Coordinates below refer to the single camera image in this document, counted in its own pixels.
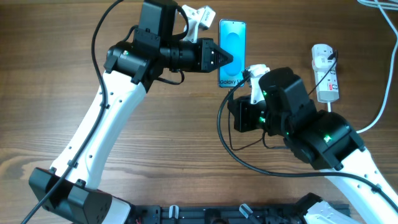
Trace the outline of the Galaxy S25 smartphone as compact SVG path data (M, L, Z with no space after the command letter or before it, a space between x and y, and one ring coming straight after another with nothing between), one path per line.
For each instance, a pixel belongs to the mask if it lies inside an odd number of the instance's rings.
M246 23L222 19L219 23L219 45L233 56L233 61L218 71L218 86L232 88L243 79L246 60Z

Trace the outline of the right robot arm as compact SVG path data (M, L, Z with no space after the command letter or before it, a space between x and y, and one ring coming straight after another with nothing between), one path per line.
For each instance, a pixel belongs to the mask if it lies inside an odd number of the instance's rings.
M367 223L397 223L397 194L344 117L317 110L289 67L251 65L243 70L243 80L251 94L234 98L230 92L227 97L235 130L281 136L297 159L313 167L305 177L327 178Z

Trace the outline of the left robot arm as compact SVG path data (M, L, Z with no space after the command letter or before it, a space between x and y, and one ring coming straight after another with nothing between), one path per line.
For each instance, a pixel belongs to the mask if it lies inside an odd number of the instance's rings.
M29 185L38 208L73 223L140 223L136 207L98 187L121 130L165 69L185 75L210 73L231 54L198 32L211 26L209 6L144 1L139 23L106 55L97 71L98 92L76 133L48 169L35 168Z

